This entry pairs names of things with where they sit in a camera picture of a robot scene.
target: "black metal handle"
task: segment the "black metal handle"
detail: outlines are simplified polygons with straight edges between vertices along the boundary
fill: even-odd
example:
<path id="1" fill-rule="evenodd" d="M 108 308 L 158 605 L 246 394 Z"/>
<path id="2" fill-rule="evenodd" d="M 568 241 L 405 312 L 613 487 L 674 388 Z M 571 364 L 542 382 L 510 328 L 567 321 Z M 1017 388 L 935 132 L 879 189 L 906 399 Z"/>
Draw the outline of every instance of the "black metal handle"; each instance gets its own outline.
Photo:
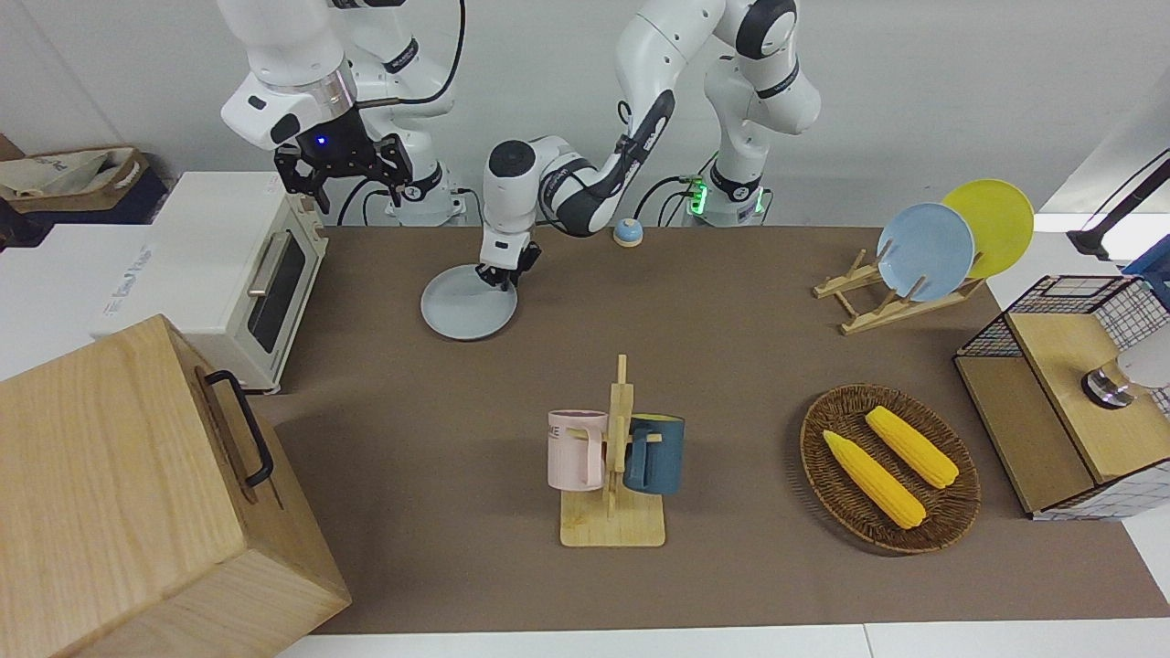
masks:
<path id="1" fill-rule="evenodd" d="M 256 417 L 252 414 L 252 406 L 248 405 L 247 398 L 243 397 L 243 386 L 240 385 L 240 381 L 229 370 L 216 370 L 204 377 L 204 381 L 207 382 L 208 386 L 220 382 L 232 384 L 232 392 L 235 393 L 235 399 L 240 403 L 240 410 L 243 411 L 243 419 L 248 421 L 252 439 L 256 441 L 256 452 L 260 453 L 260 469 L 245 478 L 243 484 L 249 487 L 256 487 L 273 475 L 273 453 L 268 452 L 264 434 L 261 433 L 260 425 L 256 424 Z"/>

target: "woven tray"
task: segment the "woven tray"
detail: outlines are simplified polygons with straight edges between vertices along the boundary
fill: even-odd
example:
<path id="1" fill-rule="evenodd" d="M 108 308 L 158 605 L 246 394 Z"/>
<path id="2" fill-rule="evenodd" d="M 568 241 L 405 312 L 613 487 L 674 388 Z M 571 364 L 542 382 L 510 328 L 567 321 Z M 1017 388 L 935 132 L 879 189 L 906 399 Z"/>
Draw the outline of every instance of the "woven tray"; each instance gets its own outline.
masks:
<path id="1" fill-rule="evenodd" d="M 955 484 L 940 491 L 906 465 L 866 424 L 865 414 L 885 405 L 931 440 L 958 466 Z M 866 450 L 927 508 L 921 526 L 903 530 L 849 479 L 821 436 L 832 430 Z M 800 426 L 800 460 L 817 498 L 828 513 L 862 540 L 896 553 L 927 553 L 958 541 L 979 512 L 979 477 L 971 454 L 942 418 L 894 389 L 870 384 L 839 386 L 808 409 Z"/>

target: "dark blue mug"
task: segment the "dark blue mug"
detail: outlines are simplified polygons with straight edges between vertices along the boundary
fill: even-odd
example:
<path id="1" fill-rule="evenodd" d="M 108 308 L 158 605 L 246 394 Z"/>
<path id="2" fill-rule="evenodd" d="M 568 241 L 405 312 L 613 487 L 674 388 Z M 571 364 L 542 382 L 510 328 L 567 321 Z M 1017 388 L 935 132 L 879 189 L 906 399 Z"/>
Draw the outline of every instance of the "dark blue mug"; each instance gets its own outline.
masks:
<path id="1" fill-rule="evenodd" d="M 629 420 L 626 446 L 627 489 L 673 494 L 682 482 L 682 418 L 663 413 L 635 413 Z"/>

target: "brown tabletop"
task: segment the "brown tabletop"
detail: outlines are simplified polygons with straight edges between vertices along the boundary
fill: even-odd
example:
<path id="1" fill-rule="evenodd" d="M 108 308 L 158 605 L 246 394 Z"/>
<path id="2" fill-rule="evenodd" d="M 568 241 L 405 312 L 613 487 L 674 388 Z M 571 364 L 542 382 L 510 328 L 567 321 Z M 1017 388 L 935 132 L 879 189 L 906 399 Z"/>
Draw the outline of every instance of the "brown tabletop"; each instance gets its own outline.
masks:
<path id="1" fill-rule="evenodd" d="M 635 249 L 552 229 L 498 335 L 432 334 L 419 295 L 474 261 L 476 228 L 332 233 L 277 424 L 353 605 L 330 633 L 1152 617 L 1170 614 L 1124 528 L 1033 522 L 951 364 L 986 292 L 844 337 L 810 288 L 878 233 L 648 229 Z M 868 292 L 851 293 L 855 306 Z M 635 410 L 687 419 L 659 549 L 567 549 L 545 413 L 605 409 L 629 355 Z M 875 555 L 819 507 L 798 430 L 821 392 L 900 389 L 966 440 L 983 509 L 951 548 Z"/>

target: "yellow plate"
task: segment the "yellow plate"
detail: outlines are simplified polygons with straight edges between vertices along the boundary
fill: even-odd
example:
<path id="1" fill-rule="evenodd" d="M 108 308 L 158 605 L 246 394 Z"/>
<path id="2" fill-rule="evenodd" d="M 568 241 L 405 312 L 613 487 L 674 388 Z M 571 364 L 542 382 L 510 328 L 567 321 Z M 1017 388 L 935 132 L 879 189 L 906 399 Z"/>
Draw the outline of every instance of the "yellow plate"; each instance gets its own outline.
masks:
<path id="1" fill-rule="evenodd" d="M 971 279 L 986 279 L 1016 265 L 1032 242 L 1035 212 L 1011 183 L 991 178 L 964 183 L 943 198 L 943 205 L 963 215 L 975 253 L 982 254 L 968 273 Z"/>

